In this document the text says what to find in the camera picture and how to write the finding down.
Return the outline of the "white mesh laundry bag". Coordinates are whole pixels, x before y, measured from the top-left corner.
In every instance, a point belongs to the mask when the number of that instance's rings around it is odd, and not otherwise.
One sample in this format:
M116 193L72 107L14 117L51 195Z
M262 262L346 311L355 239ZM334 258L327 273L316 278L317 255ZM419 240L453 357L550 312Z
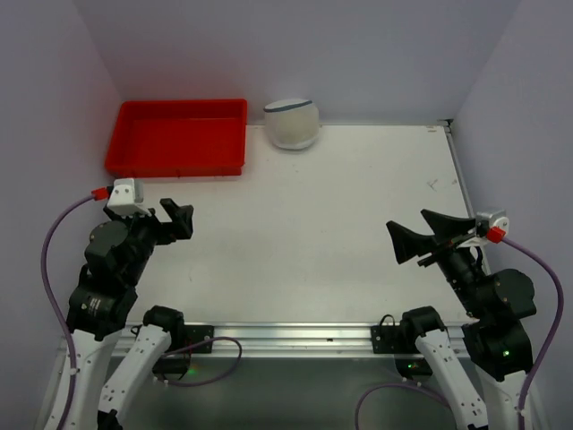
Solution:
M310 99L282 99L263 109L270 142L285 151L302 151L319 137L319 109Z

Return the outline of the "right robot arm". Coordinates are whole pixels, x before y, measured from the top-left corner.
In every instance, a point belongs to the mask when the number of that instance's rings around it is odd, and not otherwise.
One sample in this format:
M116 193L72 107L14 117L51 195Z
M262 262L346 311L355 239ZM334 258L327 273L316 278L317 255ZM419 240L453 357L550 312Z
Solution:
M509 232L506 212L482 211L469 219L430 210L421 214L429 235L387 222L396 260L416 258L421 267L440 268L472 320L461 330L482 388L477 390L467 376L431 306L403 313L399 324L381 329L381 339L395 352L423 356L459 429L532 428L524 384L534 357L521 321L536 313L534 284L515 269L488 274L483 268L483 247L499 243Z

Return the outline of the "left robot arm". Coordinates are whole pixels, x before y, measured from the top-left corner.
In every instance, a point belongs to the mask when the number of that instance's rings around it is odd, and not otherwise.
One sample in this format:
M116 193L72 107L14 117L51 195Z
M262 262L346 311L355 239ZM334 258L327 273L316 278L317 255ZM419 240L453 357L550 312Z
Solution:
M183 314L155 305L123 361L112 374L107 371L155 247L192 237L193 207L168 198L160 204L168 222L159 221L154 210L122 217L105 208L109 220L90 232L69 310L56 314L67 350L47 429L121 428L152 367L182 343Z

